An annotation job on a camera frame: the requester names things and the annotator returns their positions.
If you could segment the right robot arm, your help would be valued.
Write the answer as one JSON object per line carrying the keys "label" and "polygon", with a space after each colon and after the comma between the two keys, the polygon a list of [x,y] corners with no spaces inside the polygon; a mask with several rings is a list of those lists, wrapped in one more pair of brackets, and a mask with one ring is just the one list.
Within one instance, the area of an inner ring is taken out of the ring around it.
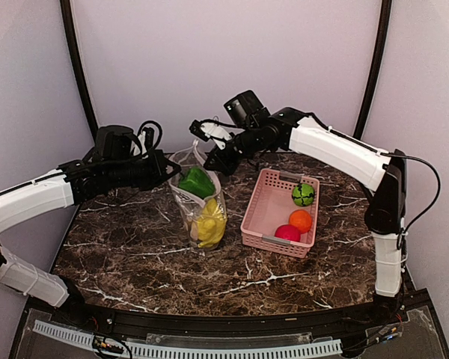
{"label": "right robot arm", "polygon": [[230,124],[196,120],[190,127],[215,146],[205,161],[207,170],[233,174],[243,159],[262,151],[290,150],[317,159],[351,176],[371,196],[364,222],[376,247],[375,292],[381,295],[367,308],[367,318],[381,325],[394,315],[393,298],[402,282],[401,237],[404,234],[406,162],[399,151],[378,149],[325,125],[314,113],[284,107],[270,113],[252,90],[224,104]]}

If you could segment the red apple toy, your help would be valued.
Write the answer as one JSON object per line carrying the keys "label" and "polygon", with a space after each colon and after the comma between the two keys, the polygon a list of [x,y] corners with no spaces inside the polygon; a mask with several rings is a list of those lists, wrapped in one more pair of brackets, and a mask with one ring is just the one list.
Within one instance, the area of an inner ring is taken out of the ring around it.
{"label": "red apple toy", "polygon": [[300,242],[301,232],[291,224],[283,224],[276,229],[274,237],[291,242]]}

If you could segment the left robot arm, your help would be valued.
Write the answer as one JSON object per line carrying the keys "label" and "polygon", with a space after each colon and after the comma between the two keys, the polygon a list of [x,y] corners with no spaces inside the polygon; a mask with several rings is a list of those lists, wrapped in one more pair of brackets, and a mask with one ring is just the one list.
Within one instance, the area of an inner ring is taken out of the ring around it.
{"label": "left robot arm", "polygon": [[[149,120],[137,132],[109,125],[97,130],[94,146],[82,159],[0,191],[0,234],[47,212],[79,206],[117,188],[150,191],[180,172],[158,148],[160,125]],[[11,253],[0,243],[0,284],[61,308],[75,326],[91,319],[90,308],[72,281],[50,274]]]}

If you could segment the green watermelon toy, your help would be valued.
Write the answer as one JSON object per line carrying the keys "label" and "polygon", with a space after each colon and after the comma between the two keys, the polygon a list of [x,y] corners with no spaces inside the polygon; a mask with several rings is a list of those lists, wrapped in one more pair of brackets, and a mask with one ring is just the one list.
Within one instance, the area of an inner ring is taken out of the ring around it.
{"label": "green watermelon toy", "polygon": [[291,197],[297,206],[310,206],[314,202],[315,190],[307,183],[299,183],[293,188]]}

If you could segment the green bell pepper toy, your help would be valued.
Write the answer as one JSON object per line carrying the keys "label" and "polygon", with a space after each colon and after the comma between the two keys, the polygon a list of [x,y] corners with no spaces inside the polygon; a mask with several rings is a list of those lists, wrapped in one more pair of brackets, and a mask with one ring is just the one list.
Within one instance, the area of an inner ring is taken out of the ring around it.
{"label": "green bell pepper toy", "polygon": [[200,199],[215,194],[216,187],[207,173],[199,167],[191,167],[178,182],[178,188],[191,193]]}

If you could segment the pink perforated plastic basket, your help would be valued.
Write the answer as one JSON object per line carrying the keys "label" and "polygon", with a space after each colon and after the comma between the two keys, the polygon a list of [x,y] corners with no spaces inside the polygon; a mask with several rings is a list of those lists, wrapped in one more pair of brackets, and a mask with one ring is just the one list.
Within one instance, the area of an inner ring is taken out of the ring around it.
{"label": "pink perforated plastic basket", "polygon": [[[275,237],[278,227],[287,224],[292,212],[299,209],[293,202],[292,192],[300,183],[310,185],[315,193],[313,203],[303,208],[311,215],[311,228],[297,242]],[[316,178],[263,169],[241,223],[242,243],[252,248],[305,258],[315,242],[319,195],[320,182]]]}

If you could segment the clear polka dot zip bag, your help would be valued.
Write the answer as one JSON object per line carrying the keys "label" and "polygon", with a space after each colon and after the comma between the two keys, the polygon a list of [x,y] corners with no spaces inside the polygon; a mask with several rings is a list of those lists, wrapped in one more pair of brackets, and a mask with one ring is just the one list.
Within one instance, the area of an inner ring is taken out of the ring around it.
{"label": "clear polka dot zip bag", "polygon": [[[196,221],[201,216],[203,208],[206,206],[207,202],[210,199],[215,198],[223,206],[223,209],[227,214],[227,208],[225,205],[225,199],[220,180],[216,172],[207,171],[204,168],[206,159],[207,157],[205,153],[198,146],[198,141],[193,141],[190,147],[179,150],[171,155],[171,161],[181,166],[181,172],[168,181],[171,192],[179,207],[180,214],[183,219],[183,225],[186,229],[187,236],[189,237],[190,244],[198,251],[211,251],[219,245],[218,243],[211,248],[198,247],[199,241]],[[191,167],[199,167],[201,170],[207,173],[209,178],[213,181],[214,186],[216,187],[214,195],[206,197],[204,199],[200,199],[199,197],[178,188],[178,182]]]}

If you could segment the yellow pear toy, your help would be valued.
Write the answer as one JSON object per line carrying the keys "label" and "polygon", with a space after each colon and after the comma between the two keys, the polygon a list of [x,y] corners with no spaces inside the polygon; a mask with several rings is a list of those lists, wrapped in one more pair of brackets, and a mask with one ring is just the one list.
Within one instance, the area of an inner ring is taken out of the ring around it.
{"label": "yellow pear toy", "polygon": [[227,214],[223,206],[215,199],[210,199],[197,219],[198,247],[211,248],[217,245],[224,233]]}

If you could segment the orange fruit toy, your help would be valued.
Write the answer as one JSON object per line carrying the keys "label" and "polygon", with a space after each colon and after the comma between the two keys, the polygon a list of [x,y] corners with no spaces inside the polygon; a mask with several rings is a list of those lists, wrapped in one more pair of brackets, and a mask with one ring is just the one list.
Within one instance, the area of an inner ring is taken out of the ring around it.
{"label": "orange fruit toy", "polygon": [[298,209],[290,214],[288,224],[294,226],[300,233],[307,233],[313,226],[313,218],[306,210]]}

